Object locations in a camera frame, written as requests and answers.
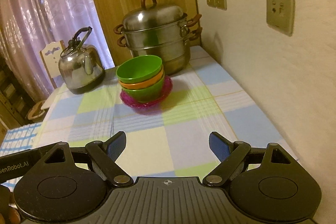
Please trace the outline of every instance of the triangular cutout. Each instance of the triangular cutout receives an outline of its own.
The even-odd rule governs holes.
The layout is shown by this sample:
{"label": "triangular cutout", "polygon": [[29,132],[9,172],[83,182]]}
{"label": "triangular cutout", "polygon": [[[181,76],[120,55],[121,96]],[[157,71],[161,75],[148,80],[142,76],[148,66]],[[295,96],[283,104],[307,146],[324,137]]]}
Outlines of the triangular cutout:
{"label": "triangular cutout", "polygon": [[58,148],[53,154],[45,161],[46,164],[54,164],[58,162],[65,162],[64,151],[62,148]]}
{"label": "triangular cutout", "polygon": [[273,150],[271,162],[274,164],[290,164],[291,163],[286,158],[286,156],[283,153],[281,153],[279,149]]}

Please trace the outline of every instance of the kettle base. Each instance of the kettle base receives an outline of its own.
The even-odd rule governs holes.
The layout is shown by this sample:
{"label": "kettle base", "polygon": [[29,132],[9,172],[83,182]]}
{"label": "kettle base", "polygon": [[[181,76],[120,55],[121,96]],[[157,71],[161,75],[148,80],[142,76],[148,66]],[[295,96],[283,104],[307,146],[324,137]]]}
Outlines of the kettle base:
{"label": "kettle base", "polygon": [[82,94],[85,92],[88,92],[90,90],[93,90],[95,87],[97,87],[105,78],[105,70],[103,70],[102,74],[99,75],[95,80],[91,81],[90,83],[77,88],[77,89],[69,89],[73,94]]}

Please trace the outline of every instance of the kettle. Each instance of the kettle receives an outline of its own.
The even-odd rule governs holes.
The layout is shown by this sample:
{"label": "kettle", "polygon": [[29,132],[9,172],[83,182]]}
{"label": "kettle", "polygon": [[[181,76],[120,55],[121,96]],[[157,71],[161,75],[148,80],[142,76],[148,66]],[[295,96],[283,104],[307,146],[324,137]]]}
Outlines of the kettle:
{"label": "kettle", "polygon": [[[78,36],[82,32],[87,33],[79,40]],[[105,77],[97,49],[92,45],[83,46],[91,32],[91,27],[79,29],[69,40],[68,47],[62,51],[58,62],[59,72],[67,88],[74,94],[92,90]]]}

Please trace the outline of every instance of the green bowl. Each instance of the green bowl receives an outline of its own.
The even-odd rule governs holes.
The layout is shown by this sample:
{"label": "green bowl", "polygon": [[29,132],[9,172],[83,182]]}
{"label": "green bowl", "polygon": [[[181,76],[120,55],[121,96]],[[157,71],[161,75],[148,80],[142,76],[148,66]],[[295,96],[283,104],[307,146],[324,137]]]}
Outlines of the green bowl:
{"label": "green bowl", "polygon": [[122,63],[117,69],[118,79],[125,84],[146,81],[161,70],[162,59],[156,55],[142,55]]}
{"label": "green bowl", "polygon": [[163,74],[163,77],[158,82],[142,90],[128,90],[124,87],[122,89],[139,103],[147,103],[156,100],[160,96],[164,79],[165,75]]}

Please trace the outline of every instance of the stack of bowls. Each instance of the stack of bowls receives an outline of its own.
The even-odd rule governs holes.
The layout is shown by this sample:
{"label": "stack of bowls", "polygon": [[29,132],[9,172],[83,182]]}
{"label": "stack of bowls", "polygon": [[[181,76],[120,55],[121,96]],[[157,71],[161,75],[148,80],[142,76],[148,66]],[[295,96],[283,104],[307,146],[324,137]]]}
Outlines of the stack of bowls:
{"label": "stack of bowls", "polygon": [[132,58],[120,65],[116,74],[122,89],[140,103],[156,100],[161,94],[165,73],[158,56]]}

